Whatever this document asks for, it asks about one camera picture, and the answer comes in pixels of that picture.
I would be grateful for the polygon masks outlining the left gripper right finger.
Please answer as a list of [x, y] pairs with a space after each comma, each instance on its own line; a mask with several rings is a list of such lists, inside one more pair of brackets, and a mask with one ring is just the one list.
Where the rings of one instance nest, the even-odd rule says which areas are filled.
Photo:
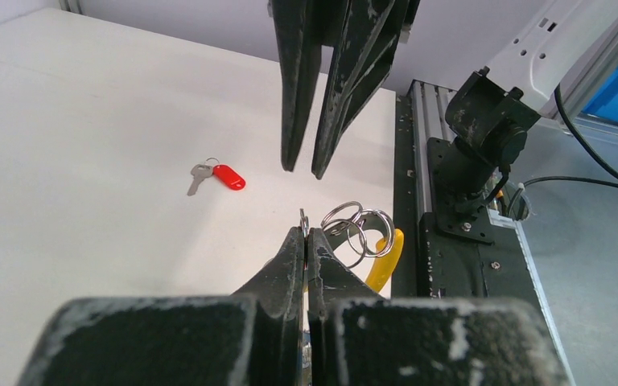
[[512, 298], [383, 298], [307, 234], [315, 385], [567, 385], [546, 323]]

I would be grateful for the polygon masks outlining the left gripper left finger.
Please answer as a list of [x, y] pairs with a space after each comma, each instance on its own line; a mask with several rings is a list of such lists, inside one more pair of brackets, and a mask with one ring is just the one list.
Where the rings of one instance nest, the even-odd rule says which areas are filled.
[[44, 327], [21, 385], [296, 385], [305, 236], [224, 296], [76, 298]]

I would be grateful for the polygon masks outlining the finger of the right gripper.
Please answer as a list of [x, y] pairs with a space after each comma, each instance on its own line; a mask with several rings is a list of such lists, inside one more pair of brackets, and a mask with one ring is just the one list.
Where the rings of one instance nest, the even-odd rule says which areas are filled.
[[270, 1], [282, 78], [281, 164], [292, 171], [299, 157], [321, 64], [318, 2]]
[[410, 32], [418, 1], [328, 1], [336, 16], [333, 48], [311, 172], [321, 179], [338, 143], [393, 67], [401, 36]]

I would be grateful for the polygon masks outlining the red tagged key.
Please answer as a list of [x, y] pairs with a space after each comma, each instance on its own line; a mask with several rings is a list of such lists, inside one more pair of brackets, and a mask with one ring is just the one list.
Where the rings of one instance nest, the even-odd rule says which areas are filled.
[[192, 182], [187, 190], [187, 196], [197, 193], [200, 184], [209, 178], [215, 178], [232, 191], [241, 191], [246, 188], [246, 181], [231, 166], [219, 162], [218, 158], [207, 158], [198, 163], [190, 171]]

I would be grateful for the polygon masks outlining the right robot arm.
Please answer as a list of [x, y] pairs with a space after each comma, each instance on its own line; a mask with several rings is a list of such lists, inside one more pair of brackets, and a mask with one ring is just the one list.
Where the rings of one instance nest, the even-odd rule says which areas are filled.
[[[389, 76], [416, 1], [270, 1], [282, 79], [281, 164], [295, 168], [324, 47], [332, 59], [311, 171], [321, 179], [346, 129]], [[455, 137], [431, 167], [433, 212], [442, 230], [484, 218], [482, 193], [495, 171], [509, 176], [529, 129], [578, 59], [618, 19], [618, 1], [548, 1], [452, 97]]]

